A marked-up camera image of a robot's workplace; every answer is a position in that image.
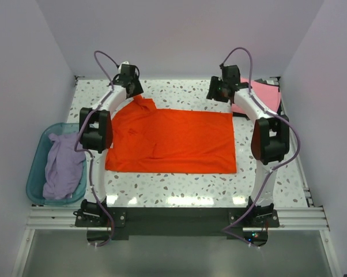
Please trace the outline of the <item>orange t shirt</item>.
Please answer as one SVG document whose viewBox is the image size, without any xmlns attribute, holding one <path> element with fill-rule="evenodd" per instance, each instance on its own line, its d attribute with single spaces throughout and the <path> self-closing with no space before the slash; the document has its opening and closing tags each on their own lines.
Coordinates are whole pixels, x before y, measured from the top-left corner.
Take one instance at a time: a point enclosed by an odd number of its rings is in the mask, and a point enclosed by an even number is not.
<svg viewBox="0 0 347 277">
<path fill-rule="evenodd" d="M 136 96 L 112 119 L 105 169 L 123 173 L 237 172 L 232 115 L 157 108 Z"/>
</svg>

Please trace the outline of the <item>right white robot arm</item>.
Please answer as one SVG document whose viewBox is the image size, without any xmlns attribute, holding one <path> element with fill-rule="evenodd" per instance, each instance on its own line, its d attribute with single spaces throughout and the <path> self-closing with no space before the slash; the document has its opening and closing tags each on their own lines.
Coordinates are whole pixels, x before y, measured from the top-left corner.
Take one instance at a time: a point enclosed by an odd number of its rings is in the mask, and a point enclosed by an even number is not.
<svg viewBox="0 0 347 277">
<path fill-rule="evenodd" d="M 276 166 L 289 152 L 289 126 L 285 123 L 288 117 L 269 110 L 250 83 L 240 81 L 238 66 L 221 64 L 220 69 L 221 77 L 211 78 L 206 98 L 235 104 L 254 124 L 251 153 L 257 161 L 257 168 L 246 221 L 249 225 L 258 227 L 274 209 Z"/>
</svg>

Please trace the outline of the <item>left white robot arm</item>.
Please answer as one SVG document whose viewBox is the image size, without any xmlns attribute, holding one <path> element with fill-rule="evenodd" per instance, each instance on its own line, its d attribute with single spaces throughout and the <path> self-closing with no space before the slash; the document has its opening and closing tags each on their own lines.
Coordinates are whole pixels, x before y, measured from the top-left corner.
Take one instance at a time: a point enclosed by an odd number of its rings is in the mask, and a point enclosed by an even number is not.
<svg viewBox="0 0 347 277">
<path fill-rule="evenodd" d="M 139 76 L 137 66 L 122 62 L 101 99 L 80 110 L 78 139 L 86 152 L 88 180 L 84 199 L 89 203 L 101 204 L 107 198 L 105 160 L 112 146 L 112 115 L 125 100 L 144 92 Z"/>
</svg>

